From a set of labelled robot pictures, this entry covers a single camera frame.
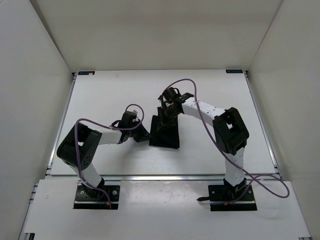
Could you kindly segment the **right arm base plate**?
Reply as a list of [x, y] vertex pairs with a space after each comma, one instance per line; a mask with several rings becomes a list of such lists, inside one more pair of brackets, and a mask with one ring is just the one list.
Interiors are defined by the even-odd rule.
[[232, 186], [223, 179], [223, 184], [208, 185], [208, 196], [197, 199], [198, 202], [209, 201], [211, 212], [257, 211], [253, 188], [244, 178]]

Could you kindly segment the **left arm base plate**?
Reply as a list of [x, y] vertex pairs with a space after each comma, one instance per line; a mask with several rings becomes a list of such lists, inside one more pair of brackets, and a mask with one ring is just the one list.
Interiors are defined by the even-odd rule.
[[105, 185], [106, 195], [96, 189], [88, 188], [82, 183], [77, 185], [73, 208], [78, 210], [117, 210], [120, 200], [120, 185]]

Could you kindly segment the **black skirt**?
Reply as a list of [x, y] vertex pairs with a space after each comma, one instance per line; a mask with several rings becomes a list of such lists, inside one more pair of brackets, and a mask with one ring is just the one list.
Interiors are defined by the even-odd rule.
[[154, 147], [178, 149], [180, 147], [178, 118], [173, 120], [173, 124], [163, 126], [160, 117], [153, 115], [151, 119], [150, 134], [152, 138], [149, 145]]

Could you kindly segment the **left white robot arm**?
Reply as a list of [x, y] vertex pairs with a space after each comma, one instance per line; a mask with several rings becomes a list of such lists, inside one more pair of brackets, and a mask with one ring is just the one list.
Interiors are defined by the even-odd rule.
[[91, 129], [80, 122], [75, 124], [59, 145], [56, 155], [76, 172], [87, 194], [93, 199], [100, 199], [105, 192], [105, 181], [92, 163], [97, 148], [100, 145], [119, 145], [129, 138], [141, 143], [151, 140], [152, 135], [137, 113], [127, 110], [109, 128]]

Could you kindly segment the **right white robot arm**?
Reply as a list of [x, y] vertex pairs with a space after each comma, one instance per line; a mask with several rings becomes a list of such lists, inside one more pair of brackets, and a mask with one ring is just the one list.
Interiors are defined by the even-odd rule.
[[180, 94], [177, 88], [170, 87], [159, 96], [160, 106], [157, 115], [152, 117], [150, 145], [178, 149], [180, 147], [178, 116], [184, 114], [204, 121], [211, 126], [214, 140], [219, 150], [225, 155], [224, 195], [229, 200], [236, 200], [242, 195], [247, 184], [244, 167], [244, 150], [250, 136], [239, 113], [229, 109], [199, 101], [191, 93]]

